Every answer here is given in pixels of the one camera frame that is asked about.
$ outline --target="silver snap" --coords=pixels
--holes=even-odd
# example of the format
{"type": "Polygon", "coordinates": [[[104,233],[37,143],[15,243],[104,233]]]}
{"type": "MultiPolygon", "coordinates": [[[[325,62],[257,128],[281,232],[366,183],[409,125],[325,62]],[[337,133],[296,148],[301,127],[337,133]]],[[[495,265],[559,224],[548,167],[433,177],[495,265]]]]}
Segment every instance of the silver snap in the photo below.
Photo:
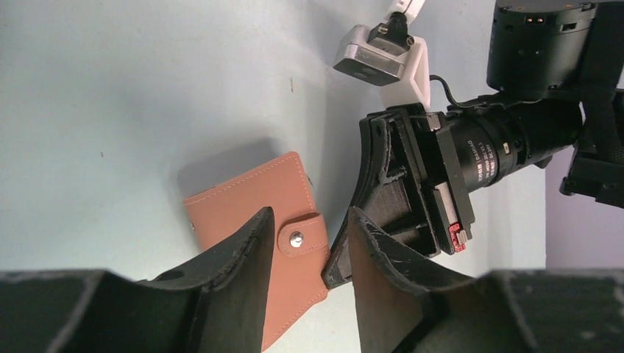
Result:
{"type": "Polygon", "coordinates": [[[303,234],[294,232],[291,234],[291,246],[293,248],[299,248],[303,244],[303,234]]]}

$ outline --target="white table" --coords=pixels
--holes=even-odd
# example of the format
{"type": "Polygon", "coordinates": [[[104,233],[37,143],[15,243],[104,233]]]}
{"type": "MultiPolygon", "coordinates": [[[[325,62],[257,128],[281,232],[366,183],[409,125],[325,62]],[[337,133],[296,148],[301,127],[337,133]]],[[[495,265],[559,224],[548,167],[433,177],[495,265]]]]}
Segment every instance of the white table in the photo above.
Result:
{"type": "MultiPolygon", "coordinates": [[[[330,64],[390,1],[233,2],[0,1],[1,269],[153,278],[199,251],[186,193],[289,150],[335,235],[358,176],[358,121],[383,108],[330,64]]],[[[411,27],[458,99],[489,92],[493,4],[430,0],[411,27]]],[[[437,85],[433,95],[444,109],[437,85]]],[[[475,239],[440,261],[473,275],[544,265],[541,171],[472,200],[475,239]]],[[[270,349],[289,351],[358,351],[349,285],[270,349]]]]}

